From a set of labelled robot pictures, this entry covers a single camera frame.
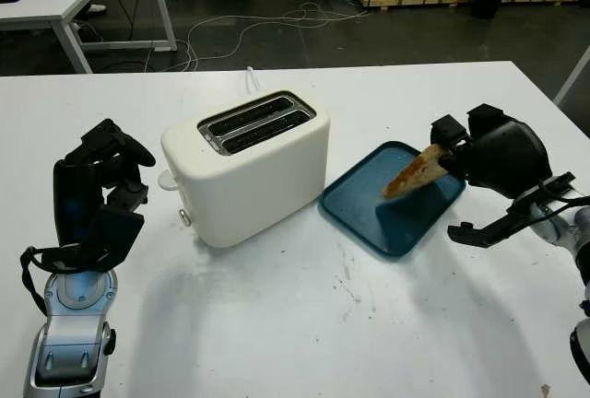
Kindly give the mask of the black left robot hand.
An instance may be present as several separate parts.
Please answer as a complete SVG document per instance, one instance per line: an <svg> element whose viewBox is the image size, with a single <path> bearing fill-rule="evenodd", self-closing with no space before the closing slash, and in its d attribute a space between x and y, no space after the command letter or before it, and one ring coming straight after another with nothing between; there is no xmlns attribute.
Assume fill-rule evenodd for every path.
<svg viewBox="0 0 590 398"><path fill-rule="evenodd" d="M105 119L81 136L81 144L53 166L53 213L58 243L80 243L98 217L120 225L143 224L136 213L148 201L141 167L153 155L113 120Z"/></svg>

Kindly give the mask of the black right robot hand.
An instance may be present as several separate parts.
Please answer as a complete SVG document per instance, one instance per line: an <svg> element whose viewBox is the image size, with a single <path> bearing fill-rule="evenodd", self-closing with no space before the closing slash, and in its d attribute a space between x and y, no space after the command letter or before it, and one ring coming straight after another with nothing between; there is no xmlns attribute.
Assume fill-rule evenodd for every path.
<svg viewBox="0 0 590 398"><path fill-rule="evenodd" d="M469 111L468 127L447 114L431 124L439 165L457 178L514 200L552 176L549 155L526 123L488 104Z"/></svg>

